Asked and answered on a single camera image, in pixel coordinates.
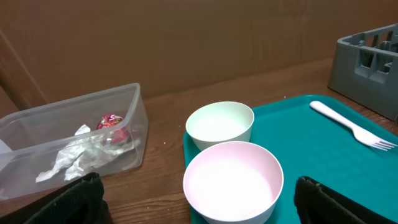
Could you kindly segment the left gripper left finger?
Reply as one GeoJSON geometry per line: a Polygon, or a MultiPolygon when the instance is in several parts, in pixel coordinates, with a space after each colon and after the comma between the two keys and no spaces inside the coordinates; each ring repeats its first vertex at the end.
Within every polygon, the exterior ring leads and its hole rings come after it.
{"type": "Polygon", "coordinates": [[[1,224],[107,224],[99,174],[91,172],[62,188],[1,217],[1,224]]]}

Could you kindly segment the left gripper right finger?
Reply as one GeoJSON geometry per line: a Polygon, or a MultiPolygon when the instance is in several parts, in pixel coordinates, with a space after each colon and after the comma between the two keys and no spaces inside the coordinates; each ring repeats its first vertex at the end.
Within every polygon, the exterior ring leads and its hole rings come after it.
{"type": "Polygon", "coordinates": [[[296,181],[294,205],[301,224],[397,224],[307,176],[296,181]]]}

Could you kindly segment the white plastic fork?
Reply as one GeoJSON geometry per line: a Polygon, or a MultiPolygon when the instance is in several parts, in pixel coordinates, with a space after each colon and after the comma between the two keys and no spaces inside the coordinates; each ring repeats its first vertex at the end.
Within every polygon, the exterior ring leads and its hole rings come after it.
{"type": "Polygon", "coordinates": [[[395,147],[397,147],[396,144],[386,141],[375,134],[367,131],[366,129],[358,126],[357,124],[353,123],[349,119],[345,118],[341,114],[337,113],[335,110],[331,109],[327,105],[323,104],[321,101],[312,101],[310,102],[310,107],[331,118],[334,119],[335,121],[341,123],[342,125],[346,126],[350,130],[352,130],[354,138],[359,141],[360,143],[380,149],[382,151],[389,151],[395,147]]]}

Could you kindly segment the pink bowl with peanuts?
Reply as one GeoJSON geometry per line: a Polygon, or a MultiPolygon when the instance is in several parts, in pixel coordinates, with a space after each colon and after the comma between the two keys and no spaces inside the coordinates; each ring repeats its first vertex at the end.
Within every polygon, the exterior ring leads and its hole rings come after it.
{"type": "Polygon", "coordinates": [[[284,186],[280,162],[250,142],[216,144],[187,166],[183,191],[208,223],[265,223],[284,186]]]}

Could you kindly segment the white bowl with rice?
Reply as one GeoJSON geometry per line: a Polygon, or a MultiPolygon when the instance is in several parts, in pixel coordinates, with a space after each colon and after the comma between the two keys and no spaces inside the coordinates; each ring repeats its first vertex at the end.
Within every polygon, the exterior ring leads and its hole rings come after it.
{"type": "Polygon", "coordinates": [[[253,110],[239,102],[221,101],[203,106],[187,119],[185,129],[201,151],[228,141],[251,138],[255,115],[253,110]]]}

